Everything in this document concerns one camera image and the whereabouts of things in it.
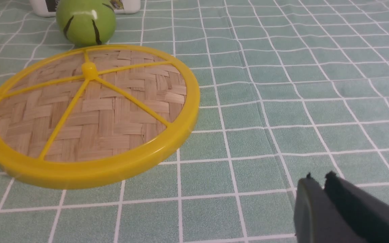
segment checkered tablecloth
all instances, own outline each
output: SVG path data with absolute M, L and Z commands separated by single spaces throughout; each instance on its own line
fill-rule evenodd
M 41 189 L 0 170 L 0 243 L 290 243 L 298 179 L 389 203 L 389 0 L 145 0 L 110 43 L 164 50 L 201 86 L 196 130 L 144 174 Z M 73 49 L 0 0 L 0 85 Z

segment green ball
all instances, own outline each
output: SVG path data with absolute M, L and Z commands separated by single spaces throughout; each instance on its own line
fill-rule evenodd
M 116 28 L 108 0 L 61 0 L 56 18 L 65 37 L 80 47 L 106 43 Z

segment yellow spoke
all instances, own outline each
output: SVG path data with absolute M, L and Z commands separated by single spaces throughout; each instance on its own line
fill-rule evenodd
M 131 68 L 138 68 L 138 67 L 141 68 L 143 66 L 158 66 L 158 65 L 165 65 L 165 64 L 171 64 L 171 63 L 172 63 L 171 61 L 159 61 L 159 62 L 145 62 L 145 63 L 133 64 L 133 65 L 130 65 L 130 66 L 120 66 L 118 68 L 116 67 L 116 68 L 100 71 L 99 75 L 100 74 L 108 74 L 108 73 L 112 73 L 112 72 L 123 71 L 123 70 L 131 69 Z
M 107 86 L 108 88 L 110 89 L 113 89 L 114 91 L 122 94 L 125 98 L 127 98 L 128 100 L 130 100 L 131 102 L 135 103 L 137 106 L 139 106 L 140 108 L 142 108 L 145 112 L 147 112 L 148 114 L 150 114 L 152 117 L 156 118 L 157 120 L 159 120 L 161 123 L 163 123 L 165 126 L 169 126 L 171 123 L 169 123 L 167 120 L 165 120 L 165 118 L 163 118 L 161 115 L 157 114 L 155 111 L 153 111 L 152 109 L 150 109 L 148 106 L 146 106 L 144 103 L 142 103 L 141 101 L 139 101 L 138 99 L 136 99 L 135 97 L 133 97 L 131 94 L 125 92 L 123 89 L 120 89 L 118 88 L 117 86 L 105 81 L 104 79 L 102 78 L 99 78 L 99 77 L 96 77 L 96 80 L 103 84 L 104 86 Z
M 83 58 L 85 58 L 85 62 L 89 62 L 88 51 L 83 51 Z
M 71 77 L 66 77 L 66 78 L 61 78 L 61 79 L 55 79 L 55 80 L 47 81 L 44 83 L 39 83 L 39 84 L 30 86 L 30 87 L 27 87 L 25 89 L 19 89 L 19 90 L 13 91 L 11 93 L 5 94 L 3 98 L 11 97 L 13 95 L 18 95 L 18 94 L 21 94 L 23 92 L 28 92 L 28 91 L 42 88 L 45 86 L 49 86 L 52 84 L 63 83 L 63 82 L 73 81 L 73 80 L 82 79 L 82 78 L 83 78 L 83 75 L 77 75 L 77 76 L 71 76 Z
M 89 80 L 86 79 L 82 86 L 77 90 L 76 94 L 74 95 L 73 99 L 67 106 L 67 109 L 64 111 L 64 114 L 62 115 L 61 119 L 58 121 L 57 125 L 55 126 L 55 129 L 52 131 L 51 136 L 49 137 L 48 141 L 46 142 L 42 152 L 40 153 L 40 156 L 38 157 L 39 160 L 44 160 L 47 152 L 49 151 L 49 148 L 51 147 L 52 143 L 54 142 L 55 138 L 57 137 L 59 131 L 61 130 L 62 126 L 64 125 L 65 121 L 67 120 L 68 116 L 70 115 L 71 110 L 73 110 L 74 106 L 76 105 L 77 100 L 82 95 L 83 91 L 86 89 L 86 86 L 88 85 Z

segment yellow plastic ring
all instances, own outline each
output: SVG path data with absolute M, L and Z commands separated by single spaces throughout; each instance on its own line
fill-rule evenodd
M 68 51 L 42 60 L 11 77 L 0 87 L 0 102 L 21 78 L 62 57 L 91 50 L 127 49 L 156 55 L 174 65 L 187 87 L 185 104 L 174 122 L 153 140 L 123 154 L 100 160 L 59 163 L 28 157 L 10 148 L 0 137 L 0 166 L 19 181 L 53 189 L 83 189 L 104 186 L 133 177 L 159 164 L 173 154 L 193 130 L 199 111 L 200 91 L 196 77 L 177 58 L 141 46 L 108 45 Z

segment yellow object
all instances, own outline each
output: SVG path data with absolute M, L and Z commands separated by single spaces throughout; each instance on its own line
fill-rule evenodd
M 156 63 L 134 64 L 130 66 L 121 66 L 112 70 L 97 71 L 96 65 L 88 60 L 87 53 L 97 50 L 125 49 L 131 51 L 142 51 L 156 55 L 165 61 Z M 84 53 L 85 63 L 82 65 L 83 75 L 51 80 L 20 89 L 14 92 L 9 90 L 23 77 L 32 73 L 36 69 L 74 54 Z M 125 69 L 136 68 L 140 66 L 171 64 L 181 73 L 187 87 L 187 96 L 185 104 L 179 113 L 179 116 L 172 122 L 168 122 L 158 115 L 148 106 L 139 103 L 136 98 L 113 84 L 99 77 L 100 74 L 109 73 L 110 71 L 120 71 Z M 55 129 L 50 135 L 38 158 L 28 157 L 9 147 L 0 137 L 0 166 L 12 177 L 19 181 L 33 184 L 36 186 L 53 188 L 53 189 L 82 189 L 96 186 L 104 186 L 133 177 L 137 174 L 147 171 L 161 161 L 173 154 L 187 139 L 193 130 L 199 110 L 200 92 L 196 77 L 190 69 L 181 61 L 171 55 L 151 48 L 140 46 L 126 45 L 109 45 L 96 46 L 77 49 L 63 54 L 42 60 L 13 76 L 4 85 L 0 87 L 0 102 L 6 97 L 10 97 L 23 92 L 31 91 L 40 87 L 53 85 L 56 83 L 69 82 L 84 78 L 85 81 L 74 95 L 67 109 L 58 121 Z M 131 102 L 138 105 L 145 112 L 159 120 L 166 126 L 166 129 L 152 140 L 116 156 L 107 157 L 99 160 L 82 161 L 76 163 L 51 162 L 44 160 L 45 154 L 50 148 L 57 133 L 63 126 L 64 121 L 70 114 L 71 109 L 75 106 L 77 99 L 80 98 L 89 82 L 96 81 L 108 88 L 120 93 Z

